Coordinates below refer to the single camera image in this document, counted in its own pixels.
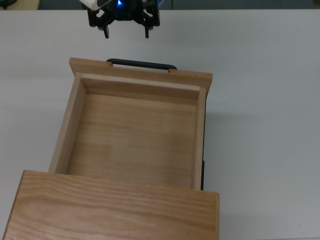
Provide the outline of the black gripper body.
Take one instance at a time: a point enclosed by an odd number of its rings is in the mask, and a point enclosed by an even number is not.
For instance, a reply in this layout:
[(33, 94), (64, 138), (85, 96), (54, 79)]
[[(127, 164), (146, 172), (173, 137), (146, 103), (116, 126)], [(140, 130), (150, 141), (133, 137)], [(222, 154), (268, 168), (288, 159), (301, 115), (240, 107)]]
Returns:
[(145, 21), (142, 0), (109, 0), (104, 5), (105, 21)]

